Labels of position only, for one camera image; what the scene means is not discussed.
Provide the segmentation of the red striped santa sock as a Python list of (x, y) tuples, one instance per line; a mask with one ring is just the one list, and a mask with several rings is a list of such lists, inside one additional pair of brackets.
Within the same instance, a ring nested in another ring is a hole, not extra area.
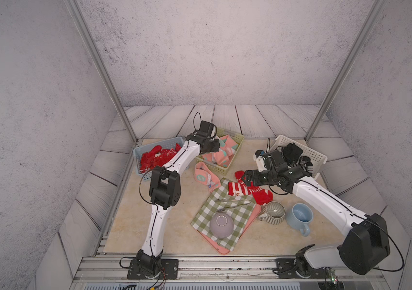
[(249, 191), (247, 186), (239, 182), (228, 183), (228, 195), (229, 196), (247, 196)]

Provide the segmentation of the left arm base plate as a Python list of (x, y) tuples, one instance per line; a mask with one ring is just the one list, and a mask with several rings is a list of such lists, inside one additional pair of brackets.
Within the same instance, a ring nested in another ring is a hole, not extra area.
[(166, 279), (176, 280), (178, 278), (179, 260), (161, 259), (157, 262), (141, 262), (137, 259), (130, 261), (128, 267), (128, 280), (142, 279)]

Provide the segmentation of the red patterned knit sock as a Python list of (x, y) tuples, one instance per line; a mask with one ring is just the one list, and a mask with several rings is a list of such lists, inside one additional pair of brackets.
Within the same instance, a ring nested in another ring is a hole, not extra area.
[[(242, 177), (244, 175), (244, 171), (236, 171), (235, 172), (235, 177), (237, 179), (237, 182), (242, 183), (243, 185), (246, 185), (245, 182), (242, 180)], [(249, 195), (251, 195), (257, 204), (259, 205), (265, 205), (271, 201), (273, 201), (273, 194), (270, 190), (265, 190), (261, 187), (257, 186), (247, 186)]]

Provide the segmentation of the pink sock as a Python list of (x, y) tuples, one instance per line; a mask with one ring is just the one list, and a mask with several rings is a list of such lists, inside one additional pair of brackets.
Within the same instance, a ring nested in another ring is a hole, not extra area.
[(219, 138), (220, 149), (226, 153), (226, 156), (231, 158), (238, 150), (239, 144), (236, 143), (229, 135)]
[(194, 178), (198, 183), (205, 185), (209, 193), (221, 186), (220, 179), (203, 162), (195, 165)]
[(203, 160), (225, 168), (229, 167), (233, 157), (234, 155), (228, 155), (223, 150), (220, 150), (219, 152), (211, 152), (202, 155)]

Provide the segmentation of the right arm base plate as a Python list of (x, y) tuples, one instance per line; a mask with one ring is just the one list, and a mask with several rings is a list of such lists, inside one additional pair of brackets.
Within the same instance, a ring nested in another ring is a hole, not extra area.
[(278, 258), (272, 272), (279, 279), (330, 279), (330, 272), (325, 268), (300, 269), (295, 258)]

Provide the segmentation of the red fluffy sock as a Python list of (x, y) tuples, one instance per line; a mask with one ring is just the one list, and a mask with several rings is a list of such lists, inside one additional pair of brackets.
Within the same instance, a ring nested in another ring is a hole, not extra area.
[(143, 153), (140, 160), (139, 171), (145, 172), (154, 169), (156, 166), (163, 166), (168, 163), (181, 149), (177, 143), (174, 148), (166, 149), (160, 145), (155, 146), (150, 152)]

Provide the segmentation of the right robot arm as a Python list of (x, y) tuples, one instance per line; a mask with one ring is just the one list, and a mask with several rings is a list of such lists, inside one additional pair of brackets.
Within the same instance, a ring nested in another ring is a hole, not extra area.
[(295, 272), (310, 278), (320, 268), (347, 267), (359, 275), (390, 255), (387, 223), (378, 214), (368, 215), (323, 189), (305, 164), (285, 157), (279, 150), (258, 150), (253, 156), (258, 168), (242, 176), (246, 186), (277, 186), (306, 201), (325, 216), (343, 235), (341, 245), (309, 245), (295, 255)]

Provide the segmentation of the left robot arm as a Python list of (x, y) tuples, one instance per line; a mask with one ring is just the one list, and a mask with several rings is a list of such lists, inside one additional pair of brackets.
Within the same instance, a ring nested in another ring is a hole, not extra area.
[(161, 271), (167, 218), (181, 197), (181, 175), (197, 156), (219, 151), (220, 141), (216, 134), (216, 125), (202, 121), (199, 129), (186, 137), (183, 147), (172, 159), (152, 170), (149, 187), (150, 223), (143, 246), (135, 259), (147, 276), (157, 276)]

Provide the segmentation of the black white striped sock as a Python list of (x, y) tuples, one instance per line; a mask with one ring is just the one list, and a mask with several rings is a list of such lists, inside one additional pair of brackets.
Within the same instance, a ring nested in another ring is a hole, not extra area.
[(290, 167), (301, 166), (310, 176), (313, 175), (313, 163), (310, 157), (303, 155), (303, 150), (295, 143), (282, 148), (282, 155)]

